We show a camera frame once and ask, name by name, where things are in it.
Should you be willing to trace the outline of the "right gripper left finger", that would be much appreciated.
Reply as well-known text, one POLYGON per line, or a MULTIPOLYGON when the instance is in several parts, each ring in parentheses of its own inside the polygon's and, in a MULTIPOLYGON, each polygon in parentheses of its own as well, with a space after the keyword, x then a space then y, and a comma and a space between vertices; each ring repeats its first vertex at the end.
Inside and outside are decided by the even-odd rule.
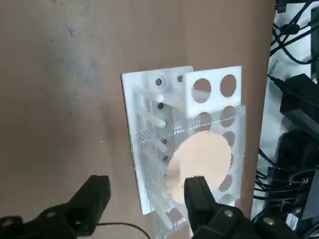
POLYGON ((2 239, 76 239, 91 236, 111 198, 108 176, 92 175, 66 203, 24 222, 20 216, 0 219, 2 239))

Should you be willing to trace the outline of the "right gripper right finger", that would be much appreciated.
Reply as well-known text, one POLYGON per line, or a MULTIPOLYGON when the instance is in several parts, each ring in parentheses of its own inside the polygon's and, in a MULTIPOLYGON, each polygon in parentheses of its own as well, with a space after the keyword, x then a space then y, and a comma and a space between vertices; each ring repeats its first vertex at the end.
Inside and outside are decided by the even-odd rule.
POLYGON ((184 202, 194 239, 305 239, 307 231, 297 231, 265 208, 247 218, 237 207, 221 204, 203 176, 184 181, 184 202))

